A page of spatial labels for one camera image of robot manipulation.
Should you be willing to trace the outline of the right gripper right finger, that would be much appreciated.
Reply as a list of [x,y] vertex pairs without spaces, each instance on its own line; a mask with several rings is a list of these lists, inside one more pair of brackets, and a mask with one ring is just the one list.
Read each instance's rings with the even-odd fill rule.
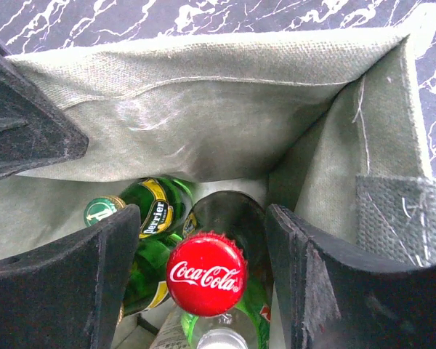
[[366,252],[277,204],[265,230],[271,348],[436,348],[436,265]]

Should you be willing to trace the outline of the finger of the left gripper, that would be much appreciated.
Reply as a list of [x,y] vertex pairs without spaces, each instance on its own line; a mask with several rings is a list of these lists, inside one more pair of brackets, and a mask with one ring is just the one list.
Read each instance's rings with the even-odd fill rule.
[[8,60],[0,42],[0,180],[83,157],[88,137]]

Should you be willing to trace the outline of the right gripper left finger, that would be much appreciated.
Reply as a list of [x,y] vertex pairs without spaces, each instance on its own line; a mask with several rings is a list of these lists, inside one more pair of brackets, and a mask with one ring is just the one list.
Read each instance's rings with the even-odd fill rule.
[[0,260],[0,348],[109,348],[140,210]]

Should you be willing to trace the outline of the green Sprite plastic bottle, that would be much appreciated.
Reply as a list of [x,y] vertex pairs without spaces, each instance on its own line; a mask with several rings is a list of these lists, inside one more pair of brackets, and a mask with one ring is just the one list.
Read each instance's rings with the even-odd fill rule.
[[195,316],[175,305],[150,347],[266,349],[270,317],[267,293],[252,276],[241,300],[221,315]]

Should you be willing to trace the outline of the Coca-Cola glass bottle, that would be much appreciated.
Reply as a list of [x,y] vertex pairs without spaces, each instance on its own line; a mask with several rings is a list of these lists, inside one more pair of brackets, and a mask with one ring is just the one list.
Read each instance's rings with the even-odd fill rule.
[[224,313],[243,298],[252,279],[270,291],[265,211],[250,195],[221,190],[199,199],[182,235],[166,264],[166,284],[184,311],[208,317]]

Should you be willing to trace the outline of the grey-green canvas bag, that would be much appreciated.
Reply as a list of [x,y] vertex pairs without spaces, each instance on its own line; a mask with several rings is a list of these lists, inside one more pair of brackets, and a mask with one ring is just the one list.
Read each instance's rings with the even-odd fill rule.
[[83,230],[89,198],[166,175],[236,188],[366,252],[436,265],[436,176],[416,58],[436,5],[399,25],[160,36],[8,55],[89,139],[0,180],[0,260]]

